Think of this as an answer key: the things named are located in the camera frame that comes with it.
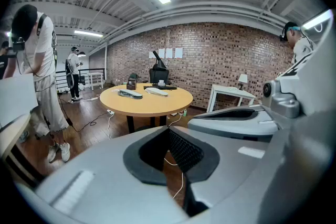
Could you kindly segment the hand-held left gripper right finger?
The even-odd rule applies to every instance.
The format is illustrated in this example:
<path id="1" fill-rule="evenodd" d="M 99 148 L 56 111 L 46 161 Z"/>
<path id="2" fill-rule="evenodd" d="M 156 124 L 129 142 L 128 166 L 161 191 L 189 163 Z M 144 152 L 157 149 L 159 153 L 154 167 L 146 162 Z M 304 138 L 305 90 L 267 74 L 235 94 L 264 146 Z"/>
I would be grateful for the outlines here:
<path id="1" fill-rule="evenodd" d="M 209 212 L 248 181 L 265 163 L 273 141 L 255 142 L 169 128 L 168 149 L 183 173 L 183 219 Z"/>

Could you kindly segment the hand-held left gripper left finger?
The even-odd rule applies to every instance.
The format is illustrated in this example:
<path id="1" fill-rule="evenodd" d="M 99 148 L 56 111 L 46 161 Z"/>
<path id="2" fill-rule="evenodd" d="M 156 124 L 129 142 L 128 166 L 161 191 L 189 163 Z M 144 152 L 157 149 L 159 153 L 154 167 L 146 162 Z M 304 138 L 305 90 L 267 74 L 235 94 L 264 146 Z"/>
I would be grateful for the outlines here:
<path id="1" fill-rule="evenodd" d="M 56 170 L 36 189 L 16 184 L 47 223 L 180 223 L 187 213 L 166 186 L 144 184 L 124 165 L 123 153 L 150 134 L 143 130 L 100 142 Z"/>

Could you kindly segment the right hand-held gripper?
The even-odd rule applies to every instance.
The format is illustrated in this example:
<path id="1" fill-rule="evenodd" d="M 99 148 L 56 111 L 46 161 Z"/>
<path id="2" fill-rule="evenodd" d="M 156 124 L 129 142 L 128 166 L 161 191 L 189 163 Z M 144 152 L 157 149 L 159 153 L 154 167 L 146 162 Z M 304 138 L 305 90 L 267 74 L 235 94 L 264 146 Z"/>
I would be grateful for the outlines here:
<path id="1" fill-rule="evenodd" d="M 335 12 L 317 48 L 264 86 L 264 102 L 293 119 L 259 223 L 335 222 Z M 278 126 L 265 109 L 222 109 L 193 117 L 191 130 L 269 142 Z"/>

